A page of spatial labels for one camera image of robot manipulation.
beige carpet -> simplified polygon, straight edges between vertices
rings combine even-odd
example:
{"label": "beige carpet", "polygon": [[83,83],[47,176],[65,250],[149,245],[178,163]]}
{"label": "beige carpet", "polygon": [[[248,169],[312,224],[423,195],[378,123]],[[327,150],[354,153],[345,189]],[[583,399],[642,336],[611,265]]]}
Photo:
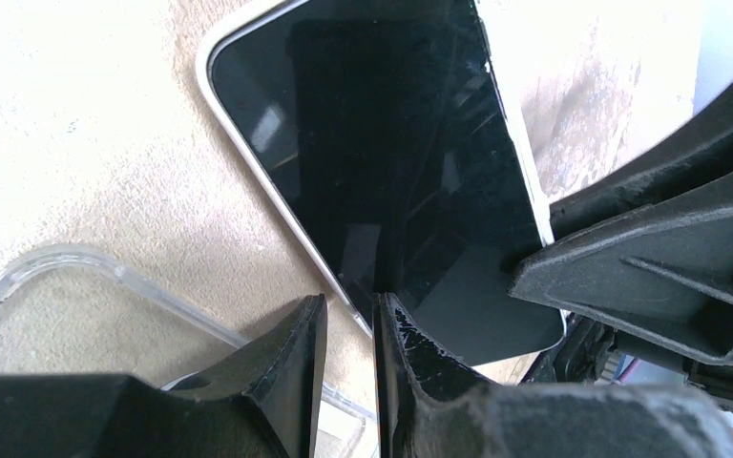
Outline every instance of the beige carpet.
{"label": "beige carpet", "polygon": [[[0,271],[86,243],[249,337],[326,290],[193,79],[239,2],[0,0]],[[552,196],[592,182],[691,113],[698,2],[505,2],[525,119]],[[0,370],[131,370],[154,382],[225,351],[91,274],[4,305]],[[511,382],[521,360],[482,370]],[[374,406],[371,347],[330,307],[326,379]]]}

black screen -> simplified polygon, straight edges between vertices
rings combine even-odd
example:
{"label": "black screen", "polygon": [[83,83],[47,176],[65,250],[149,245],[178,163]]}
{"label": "black screen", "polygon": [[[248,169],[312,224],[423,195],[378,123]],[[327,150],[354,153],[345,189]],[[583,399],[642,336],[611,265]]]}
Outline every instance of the black screen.
{"label": "black screen", "polygon": [[541,237],[474,4],[264,18],[217,46],[213,89],[365,320],[394,292],[469,364],[556,342],[556,310],[506,295]]}

clear plastic case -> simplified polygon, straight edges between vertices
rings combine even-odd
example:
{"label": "clear plastic case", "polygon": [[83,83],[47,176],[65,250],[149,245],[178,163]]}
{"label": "clear plastic case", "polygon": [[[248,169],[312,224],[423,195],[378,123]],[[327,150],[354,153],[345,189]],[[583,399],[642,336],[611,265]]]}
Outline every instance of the clear plastic case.
{"label": "clear plastic case", "polygon": [[[125,372],[167,389],[248,343],[133,269],[55,245],[0,277],[0,374]],[[317,457],[376,456],[373,411],[323,387]]]}

black plastic bracket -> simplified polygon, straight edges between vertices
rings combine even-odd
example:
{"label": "black plastic bracket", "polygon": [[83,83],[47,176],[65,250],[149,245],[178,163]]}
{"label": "black plastic bracket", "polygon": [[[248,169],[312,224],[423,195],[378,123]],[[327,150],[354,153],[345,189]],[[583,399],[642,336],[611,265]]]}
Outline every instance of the black plastic bracket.
{"label": "black plastic bracket", "polygon": [[522,262],[511,295],[733,364],[733,172],[559,240]]}
{"label": "black plastic bracket", "polygon": [[733,83],[651,150],[550,208],[563,239],[606,219],[656,205],[733,172]]}
{"label": "black plastic bracket", "polygon": [[615,331],[603,323],[572,314],[566,338],[541,352],[522,384],[586,383],[597,380],[615,346]]}
{"label": "black plastic bracket", "polygon": [[0,456],[310,457],[325,349],[316,296],[169,392],[127,375],[0,376]]}
{"label": "black plastic bracket", "polygon": [[728,426],[695,390],[502,386],[418,329],[393,295],[373,322],[383,458],[733,456]]}

phone screen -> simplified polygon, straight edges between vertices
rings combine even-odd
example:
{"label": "phone screen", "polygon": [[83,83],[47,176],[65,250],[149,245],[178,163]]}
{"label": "phone screen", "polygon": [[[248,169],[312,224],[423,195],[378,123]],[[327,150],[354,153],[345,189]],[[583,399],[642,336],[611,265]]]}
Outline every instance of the phone screen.
{"label": "phone screen", "polygon": [[208,71],[368,323],[389,291],[468,364],[559,341],[558,310],[506,293],[542,235],[473,3],[289,4],[219,43]]}

